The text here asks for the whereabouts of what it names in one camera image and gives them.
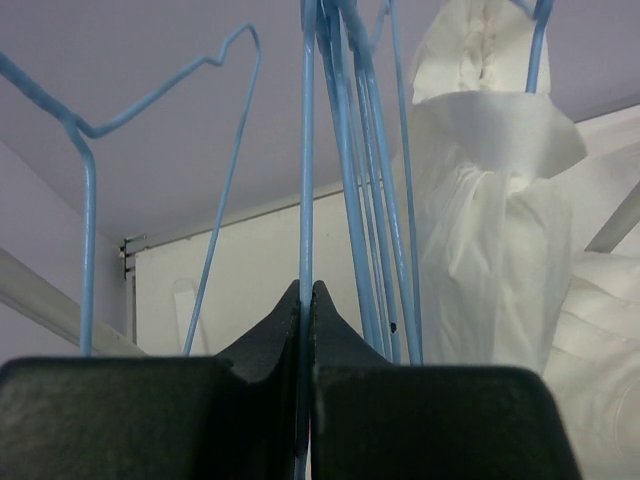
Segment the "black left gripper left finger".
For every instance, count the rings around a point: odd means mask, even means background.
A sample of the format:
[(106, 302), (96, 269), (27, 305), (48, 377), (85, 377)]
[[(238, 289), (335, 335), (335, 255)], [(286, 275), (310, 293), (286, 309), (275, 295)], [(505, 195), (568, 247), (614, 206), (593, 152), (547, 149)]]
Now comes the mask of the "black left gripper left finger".
[(5, 479), (289, 479), (299, 286), (213, 356), (1, 369)]

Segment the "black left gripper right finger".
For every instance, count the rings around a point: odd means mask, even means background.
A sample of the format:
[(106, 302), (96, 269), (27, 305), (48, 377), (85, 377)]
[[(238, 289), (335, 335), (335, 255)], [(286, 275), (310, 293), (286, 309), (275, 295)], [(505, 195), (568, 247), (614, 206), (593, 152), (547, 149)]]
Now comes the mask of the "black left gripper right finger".
[(550, 391), (499, 366), (398, 366), (313, 288), (315, 479), (577, 479)]

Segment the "white skirt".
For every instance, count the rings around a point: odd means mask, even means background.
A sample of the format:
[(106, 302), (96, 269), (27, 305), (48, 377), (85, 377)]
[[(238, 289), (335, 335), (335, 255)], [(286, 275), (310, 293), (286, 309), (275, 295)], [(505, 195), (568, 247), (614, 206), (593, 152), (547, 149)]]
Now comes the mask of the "white skirt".
[(639, 476), (639, 231), (585, 247), (639, 180), (639, 139), (587, 135), (559, 180), (575, 209), (573, 278), (543, 378), (586, 479)]

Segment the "blue wire hanger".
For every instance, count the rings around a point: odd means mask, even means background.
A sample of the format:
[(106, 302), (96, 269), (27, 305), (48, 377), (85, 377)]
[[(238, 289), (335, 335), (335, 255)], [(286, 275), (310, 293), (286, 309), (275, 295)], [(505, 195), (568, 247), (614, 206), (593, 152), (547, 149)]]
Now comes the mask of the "blue wire hanger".
[(195, 303), (183, 345), (182, 353), (185, 356), (188, 356), (192, 353), (192, 347), (200, 318), (202, 303), (205, 297), (215, 248), (221, 228), (221, 222), (224, 216), (234, 171), (237, 165), (239, 149), (261, 64), (261, 45), (255, 27), (250, 23), (241, 25), (225, 39), (216, 57), (203, 55), (196, 58), (191, 63), (183, 67), (174, 76), (166, 80), (156, 90), (152, 91), (138, 102), (132, 104), (118, 116), (101, 126), (93, 126), (88, 123), (83, 117), (70, 110), (66, 105), (44, 90), (41, 85), (33, 80), (26, 71), (19, 67), (6, 54), (1, 55), (1, 75), (33, 104), (39, 107), (42, 111), (48, 113), (62, 125), (69, 140), (78, 151), (84, 165), (83, 281), (79, 332), (79, 350), (81, 355), (89, 357), (93, 347), (95, 248), (97, 227), (97, 170), (94, 154), (87, 145), (86, 140), (100, 139), (126, 125), (145, 109), (167, 94), (173, 87), (188, 78), (200, 67), (205, 65), (212, 67), (223, 66), (230, 45), (245, 32), (250, 33), (253, 38), (255, 46), (255, 62), (245, 97), (243, 111), (236, 130), (224, 188), (220, 196), (216, 220), (211, 231), (201, 279), (195, 296)]

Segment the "blue hanger holding garment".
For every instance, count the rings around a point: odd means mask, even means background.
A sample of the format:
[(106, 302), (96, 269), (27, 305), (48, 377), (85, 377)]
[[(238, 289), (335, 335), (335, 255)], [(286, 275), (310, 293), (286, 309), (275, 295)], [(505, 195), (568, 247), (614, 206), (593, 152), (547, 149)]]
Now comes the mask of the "blue hanger holding garment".
[(552, 13), (554, 1), (536, 0), (533, 6), (525, 0), (511, 0), (511, 3), (518, 6), (534, 23), (525, 92), (535, 93), (537, 91), (545, 31)]

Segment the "white clothes rack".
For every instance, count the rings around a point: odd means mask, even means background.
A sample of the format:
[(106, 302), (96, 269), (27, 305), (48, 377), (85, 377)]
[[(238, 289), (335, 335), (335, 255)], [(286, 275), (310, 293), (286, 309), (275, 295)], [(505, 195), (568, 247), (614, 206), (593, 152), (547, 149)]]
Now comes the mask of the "white clothes rack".
[[(611, 252), (639, 223), (639, 187), (635, 186), (586, 249)], [(84, 328), (80, 306), (62, 291), (1, 251), (1, 302), (52, 333), (78, 345)], [(107, 356), (139, 357), (145, 352), (112, 327), (90, 323), (89, 352)]]

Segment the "white hanging garment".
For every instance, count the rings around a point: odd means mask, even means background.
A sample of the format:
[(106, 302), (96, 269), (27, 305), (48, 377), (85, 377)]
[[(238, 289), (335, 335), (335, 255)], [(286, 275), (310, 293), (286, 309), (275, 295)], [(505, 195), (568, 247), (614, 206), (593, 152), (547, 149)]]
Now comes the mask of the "white hanging garment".
[(549, 357), (571, 278), (572, 206), (557, 178), (586, 148), (550, 100), (547, 58), (526, 89), (533, 32), (509, 1), (448, 1), (414, 56), (393, 175), (417, 244), (427, 364), (541, 372)]

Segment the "blue empty hangers bunch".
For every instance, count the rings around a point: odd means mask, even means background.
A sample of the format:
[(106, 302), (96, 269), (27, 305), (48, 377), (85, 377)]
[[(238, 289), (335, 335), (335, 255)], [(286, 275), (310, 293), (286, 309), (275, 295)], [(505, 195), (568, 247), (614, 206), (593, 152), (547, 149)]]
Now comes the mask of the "blue empty hangers bunch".
[(296, 466), (303, 478), (311, 408), (313, 287), (314, 59), (323, 60), (365, 342), (393, 363), (408, 349), (423, 362), (415, 221), (402, 233), (373, 55), (385, 22), (397, 23), (395, 4), (382, 3), (368, 32), (354, 1), (303, 1), (299, 299), (300, 357)]

